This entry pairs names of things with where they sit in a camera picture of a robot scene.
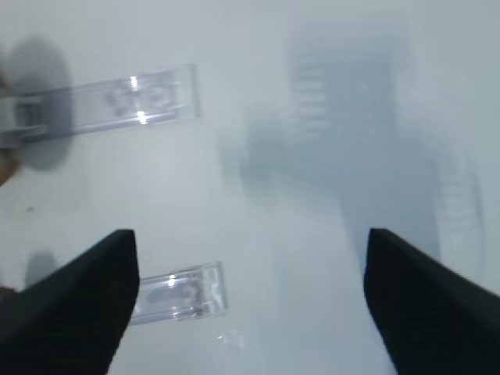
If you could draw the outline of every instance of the transparent plastic piece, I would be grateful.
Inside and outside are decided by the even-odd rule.
[[[220,262],[141,280],[130,325],[222,315],[227,300]]]
[[[35,94],[43,98],[48,131],[32,141],[199,117],[192,64]]]

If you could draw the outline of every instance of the white surface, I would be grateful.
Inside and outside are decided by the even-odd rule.
[[[418,197],[435,189],[441,260],[500,292],[499,4],[1,0],[0,60],[11,80],[31,74],[43,77],[44,88],[61,87],[195,63],[202,98],[197,121],[30,146],[27,166],[0,188],[2,283],[21,288],[39,252],[63,264],[111,230],[131,227],[144,277],[221,260],[230,313],[132,327],[112,374],[391,373],[366,310],[353,241],[365,235],[360,228],[394,224],[426,247],[416,229],[423,217],[413,210],[429,202],[381,209],[380,195],[395,194],[400,176],[418,181],[411,185]],[[323,26],[310,31],[316,20]],[[373,30],[370,43],[352,47]],[[425,167],[413,169],[411,153],[377,138],[382,123],[359,136],[403,151],[387,169],[377,163],[379,148],[347,149],[354,159],[331,165],[326,141],[314,130],[311,141],[304,135],[291,71],[311,40],[341,59],[346,45],[350,59],[373,43],[397,51],[398,140],[425,139],[440,155],[439,183],[418,174]],[[391,96],[367,90],[372,99]],[[346,108],[343,120],[359,122]],[[265,142],[252,151],[248,124],[255,121],[287,134],[284,152]],[[356,133],[347,135],[357,145]],[[371,184],[374,170],[385,183]],[[355,229],[347,218],[363,213],[370,221]]]

